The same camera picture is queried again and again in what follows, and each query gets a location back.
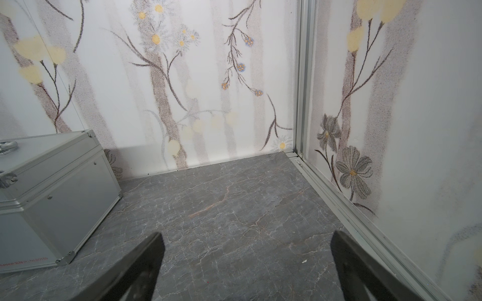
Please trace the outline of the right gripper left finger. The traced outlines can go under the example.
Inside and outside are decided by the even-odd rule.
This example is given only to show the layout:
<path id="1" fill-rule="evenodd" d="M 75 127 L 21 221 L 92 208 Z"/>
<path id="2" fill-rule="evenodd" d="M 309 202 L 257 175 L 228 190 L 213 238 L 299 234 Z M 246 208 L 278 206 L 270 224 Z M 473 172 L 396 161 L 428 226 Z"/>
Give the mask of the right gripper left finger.
<path id="1" fill-rule="evenodd" d="M 151 300 L 165 252 L 154 232 L 73 300 Z"/>

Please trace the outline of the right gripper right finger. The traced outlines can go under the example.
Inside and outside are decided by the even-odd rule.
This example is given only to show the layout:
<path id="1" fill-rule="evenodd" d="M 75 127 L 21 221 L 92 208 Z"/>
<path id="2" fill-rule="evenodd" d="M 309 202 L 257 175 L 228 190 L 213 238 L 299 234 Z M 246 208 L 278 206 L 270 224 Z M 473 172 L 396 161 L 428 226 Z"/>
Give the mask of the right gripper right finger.
<path id="1" fill-rule="evenodd" d="M 345 300 L 421 300 L 346 233 L 335 231 L 331 253 Z"/>

